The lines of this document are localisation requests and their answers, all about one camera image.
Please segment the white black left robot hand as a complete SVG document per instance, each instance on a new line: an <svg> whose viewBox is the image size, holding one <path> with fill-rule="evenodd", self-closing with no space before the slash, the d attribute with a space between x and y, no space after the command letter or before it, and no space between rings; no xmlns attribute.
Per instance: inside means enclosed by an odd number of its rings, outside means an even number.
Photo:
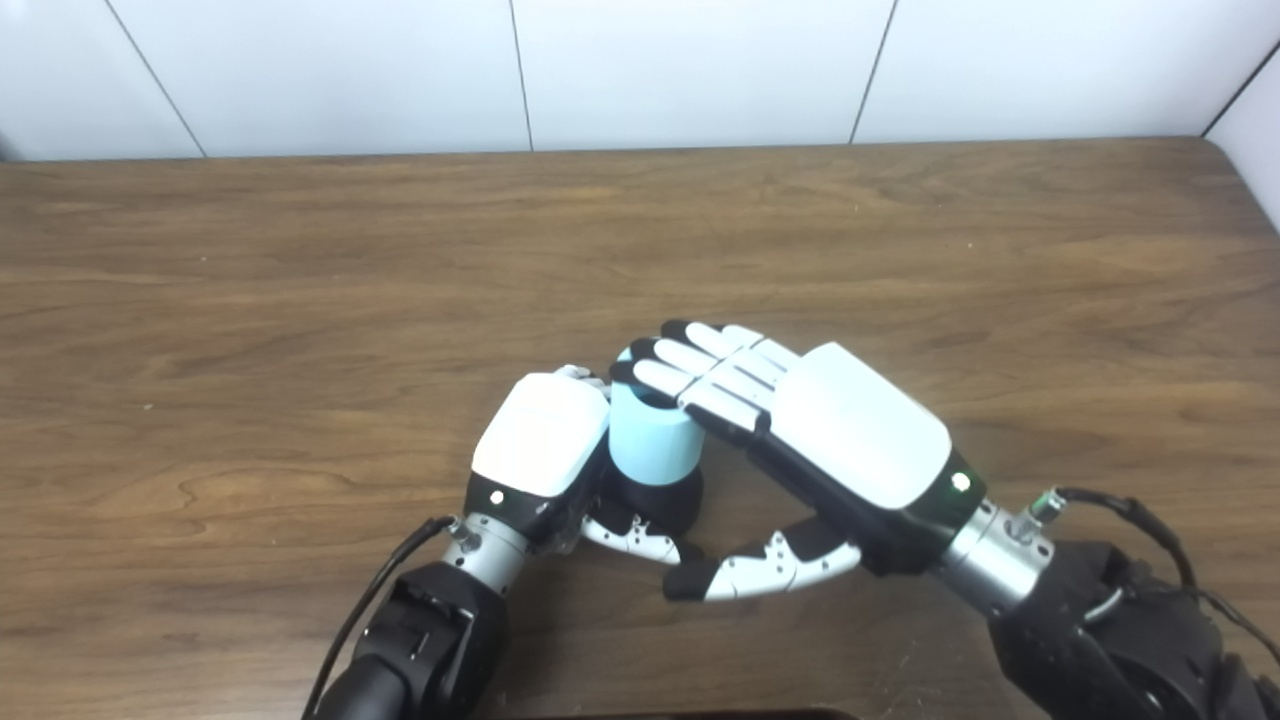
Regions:
<svg viewBox="0 0 1280 720"><path fill-rule="evenodd" d="M582 541L666 565L704 559L704 432L685 413L584 366L515 383L474 451L463 515L530 555Z"/></svg>

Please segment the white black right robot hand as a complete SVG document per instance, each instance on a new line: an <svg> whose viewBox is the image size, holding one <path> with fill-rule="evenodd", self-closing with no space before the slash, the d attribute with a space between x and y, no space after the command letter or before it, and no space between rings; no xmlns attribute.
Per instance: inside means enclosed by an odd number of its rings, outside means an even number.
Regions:
<svg viewBox="0 0 1280 720"><path fill-rule="evenodd" d="M741 553L680 564L663 583L672 602L790 592L855 568L933 571L986 497L947 427L836 342L797 354L744 325L673 319L609 374L740 448L812 510Z"/></svg>

